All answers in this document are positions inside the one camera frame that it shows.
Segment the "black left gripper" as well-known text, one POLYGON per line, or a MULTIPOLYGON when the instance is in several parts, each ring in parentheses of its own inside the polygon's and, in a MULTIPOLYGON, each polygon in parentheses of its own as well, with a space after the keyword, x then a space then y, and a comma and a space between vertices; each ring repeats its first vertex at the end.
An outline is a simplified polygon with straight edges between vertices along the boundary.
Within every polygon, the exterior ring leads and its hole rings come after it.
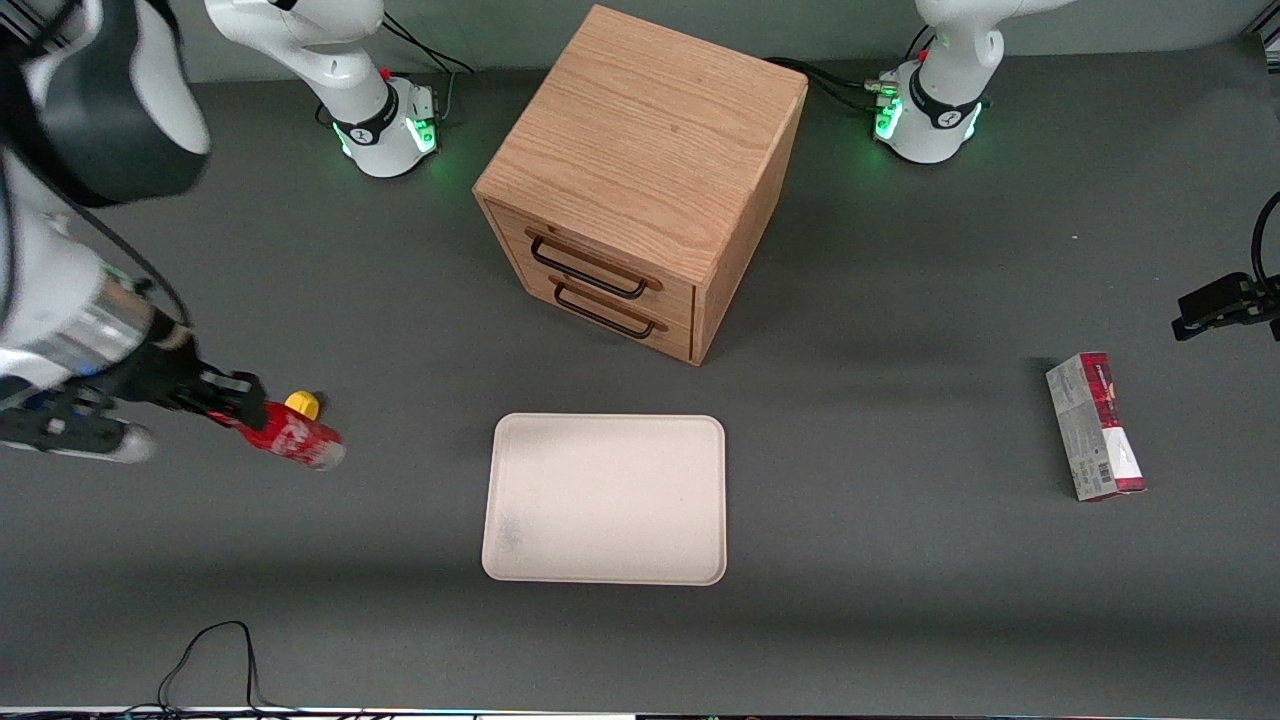
POLYGON ((1266 324, 1274 341, 1280 341, 1279 296, 1271 278, 1229 273, 1184 295, 1178 306, 1179 315, 1172 320, 1172 334, 1178 342, 1235 324, 1266 324))

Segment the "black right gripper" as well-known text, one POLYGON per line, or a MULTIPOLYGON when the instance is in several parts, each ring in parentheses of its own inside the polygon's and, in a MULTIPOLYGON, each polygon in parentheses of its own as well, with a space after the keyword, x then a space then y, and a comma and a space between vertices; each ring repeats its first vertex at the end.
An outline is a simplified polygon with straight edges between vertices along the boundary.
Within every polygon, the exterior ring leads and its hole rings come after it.
POLYGON ((114 400, 193 413, 220 427, 248 427, 251 405, 266 400, 260 378, 207 369, 187 325, 152 316, 141 345, 96 375, 96 391, 114 400))

